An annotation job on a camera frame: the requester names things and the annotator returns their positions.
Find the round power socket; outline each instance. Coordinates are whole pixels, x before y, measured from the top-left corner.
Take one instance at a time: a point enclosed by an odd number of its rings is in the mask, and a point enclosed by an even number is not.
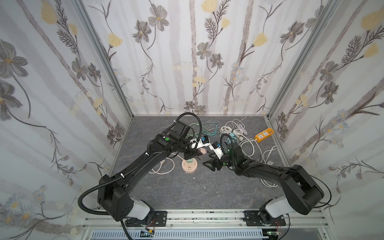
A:
[[[183,171],[186,173],[193,173],[197,169],[197,161],[192,158],[192,162],[187,162],[185,159],[181,162],[181,167]]]

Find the wall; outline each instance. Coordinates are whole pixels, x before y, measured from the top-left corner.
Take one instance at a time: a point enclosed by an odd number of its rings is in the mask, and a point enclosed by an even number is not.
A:
[[[70,1],[0,1],[0,22],[1,237],[76,239],[128,117]]]
[[[326,5],[83,2],[135,114],[266,114]]]
[[[271,116],[291,161],[331,188],[339,240],[382,239],[383,37],[382,1],[341,1]]]

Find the orange power strip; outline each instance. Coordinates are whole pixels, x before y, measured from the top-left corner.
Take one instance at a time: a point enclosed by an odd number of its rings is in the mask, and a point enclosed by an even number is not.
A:
[[[263,141],[264,139],[266,139],[266,138],[272,136],[272,134],[273,134],[274,132],[275,132],[275,131],[274,131],[272,128],[269,127],[269,128],[267,128],[267,129],[265,129],[264,131],[262,131],[261,133],[257,134],[257,135],[255,136],[255,140],[256,140],[257,142],[261,142],[261,141]]]

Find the vent grille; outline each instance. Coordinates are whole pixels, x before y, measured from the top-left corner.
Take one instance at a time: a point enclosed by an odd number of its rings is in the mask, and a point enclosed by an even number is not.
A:
[[[213,239],[262,239],[262,229],[158,229],[155,231],[154,237],[140,237],[141,230],[129,230],[129,236],[132,239],[196,239],[196,240],[213,240]],[[127,237],[123,230],[94,230],[91,240],[115,240]]]

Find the gray marble floor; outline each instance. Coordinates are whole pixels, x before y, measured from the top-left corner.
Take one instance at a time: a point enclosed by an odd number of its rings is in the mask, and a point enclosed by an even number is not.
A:
[[[217,122],[218,127],[234,118],[243,117],[200,117],[201,122]],[[128,135],[121,148],[118,160],[113,169],[113,174],[121,171],[133,160],[141,155],[158,133],[170,126],[176,117],[169,116],[135,116]],[[191,116],[181,119],[186,124],[196,122]],[[248,117],[242,121],[248,131],[248,137],[254,137],[267,128],[263,117]],[[210,137],[211,142],[218,141],[220,134]],[[271,149],[275,144],[273,139],[267,138],[260,144],[262,151]],[[255,159],[261,155],[255,146]],[[243,147],[247,153],[252,152],[249,144]],[[130,197],[144,200],[157,209],[208,209],[208,208],[258,208],[267,200],[283,195],[280,187],[268,188],[261,184],[258,178],[239,177],[233,171],[223,168],[221,171],[212,172],[202,162],[209,158],[208,154],[200,156],[196,172],[187,174],[181,168],[181,160],[174,158],[175,169],[165,175],[147,174],[137,184]],[[269,160],[276,166],[283,163],[277,150],[273,151]],[[169,171],[173,164],[166,159],[160,172]]]

